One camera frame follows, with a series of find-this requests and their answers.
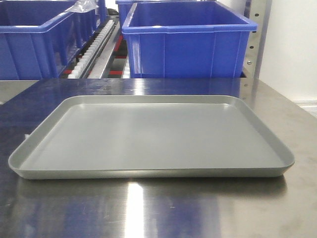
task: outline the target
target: white wall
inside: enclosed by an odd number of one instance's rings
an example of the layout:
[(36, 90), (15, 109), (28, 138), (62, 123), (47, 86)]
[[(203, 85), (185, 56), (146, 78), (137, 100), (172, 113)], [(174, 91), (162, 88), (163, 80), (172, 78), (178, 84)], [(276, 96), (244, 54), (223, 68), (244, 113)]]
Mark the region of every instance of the white wall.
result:
[(260, 80), (290, 100), (317, 99), (317, 0), (273, 0)]
[(105, 0), (106, 1), (106, 7), (112, 8), (118, 11), (118, 5), (115, 4), (115, 0)]

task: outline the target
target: blue storage crate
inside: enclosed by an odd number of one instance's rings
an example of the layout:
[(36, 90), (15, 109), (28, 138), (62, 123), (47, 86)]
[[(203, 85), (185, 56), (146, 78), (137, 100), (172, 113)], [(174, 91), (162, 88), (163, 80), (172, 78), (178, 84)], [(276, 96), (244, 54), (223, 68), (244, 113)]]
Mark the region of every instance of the blue storage crate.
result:
[(76, 1), (0, 1), (0, 79), (58, 77), (92, 36), (95, 11), (65, 12)]
[(217, 1), (134, 3), (122, 26), (131, 77), (240, 77), (256, 28)]

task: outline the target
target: bin rim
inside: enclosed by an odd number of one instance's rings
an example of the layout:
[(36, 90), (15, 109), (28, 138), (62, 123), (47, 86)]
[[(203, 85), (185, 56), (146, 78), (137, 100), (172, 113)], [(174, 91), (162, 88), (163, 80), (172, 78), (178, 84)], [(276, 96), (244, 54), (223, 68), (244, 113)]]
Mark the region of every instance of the bin rim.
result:
[[(10, 1), (21, 1), (21, 0), (2, 0), (2, 2), (10, 2)], [(77, 2), (76, 0), (50, 0), (50, 1), (58, 1), (58, 2)], [(60, 14), (56, 15), (55, 17), (51, 18), (50, 20), (46, 21), (42, 25), (18, 25), (18, 26), (0, 26), (0, 34), (1, 33), (46, 33), (50, 31), (53, 27), (61, 23), (63, 20), (75, 14), (75, 12), (61, 12)]]
[(134, 11), (138, 4), (161, 4), (162, 2), (136, 2), (133, 3), (124, 23), (122, 26), (123, 34), (157, 34), (157, 33), (203, 33), (203, 32), (232, 32), (232, 31), (255, 31), (257, 29), (257, 23), (246, 18), (245, 16), (235, 13), (229, 7), (219, 3), (218, 1), (210, 1), (214, 4), (218, 4), (221, 7), (229, 10), (236, 17), (239, 17), (245, 22), (245, 24), (218, 24), (218, 25), (177, 25), (177, 26), (136, 26), (130, 27), (133, 19)]

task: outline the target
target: metal table surface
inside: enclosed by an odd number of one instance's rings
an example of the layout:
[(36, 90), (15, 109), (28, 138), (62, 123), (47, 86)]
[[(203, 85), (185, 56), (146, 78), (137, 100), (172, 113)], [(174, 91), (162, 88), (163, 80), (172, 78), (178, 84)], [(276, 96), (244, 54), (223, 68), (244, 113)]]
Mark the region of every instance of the metal table surface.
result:
[(248, 79), (237, 80), (45, 80), (0, 106), (0, 237), (317, 237), (317, 119), (260, 81), (245, 100), (296, 159), (278, 178), (25, 180), (7, 165), (25, 134), (65, 98), (237, 96)]

